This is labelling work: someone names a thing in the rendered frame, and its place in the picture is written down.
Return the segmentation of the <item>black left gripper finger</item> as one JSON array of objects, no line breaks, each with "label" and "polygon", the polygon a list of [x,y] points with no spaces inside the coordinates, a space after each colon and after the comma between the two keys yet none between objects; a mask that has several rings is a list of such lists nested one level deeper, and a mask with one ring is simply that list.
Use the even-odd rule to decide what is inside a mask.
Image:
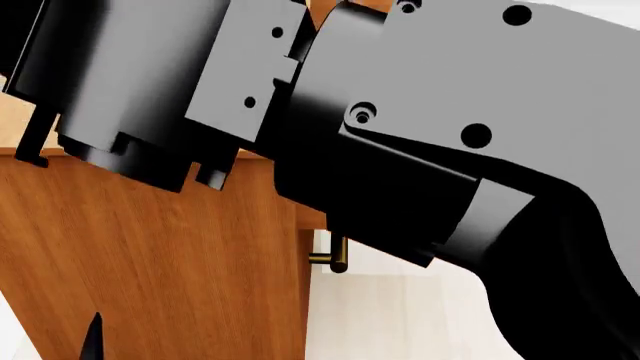
[{"label": "black left gripper finger", "polygon": [[104,360],[104,338],[102,317],[97,312],[88,326],[79,360]]}]

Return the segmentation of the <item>brown wooden cabinet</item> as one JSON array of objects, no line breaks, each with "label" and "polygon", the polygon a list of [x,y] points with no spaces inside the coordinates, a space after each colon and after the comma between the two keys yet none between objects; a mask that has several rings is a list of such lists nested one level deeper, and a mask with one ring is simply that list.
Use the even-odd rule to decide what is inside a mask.
[{"label": "brown wooden cabinet", "polygon": [[[302,54],[368,0],[0,0],[0,291],[44,360],[303,360],[273,185]],[[390,0],[374,0],[381,10]]]}]

